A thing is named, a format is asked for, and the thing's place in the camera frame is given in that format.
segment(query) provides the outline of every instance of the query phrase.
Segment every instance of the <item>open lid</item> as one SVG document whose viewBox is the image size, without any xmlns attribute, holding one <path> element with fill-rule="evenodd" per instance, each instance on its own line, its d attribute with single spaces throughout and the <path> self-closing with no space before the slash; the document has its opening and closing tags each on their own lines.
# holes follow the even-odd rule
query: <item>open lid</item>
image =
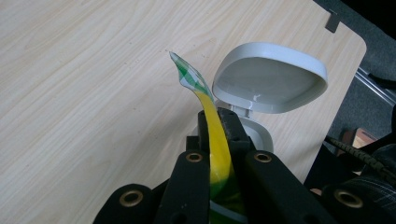
<svg viewBox="0 0 396 224">
<path fill-rule="evenodd" d="M 213 94 L 221 101 L 267 114 L 306 105 L 326 89 L 326 67 L 321 61 L 262 42 L 233 49 L 213 82 Z"/>
</svg>

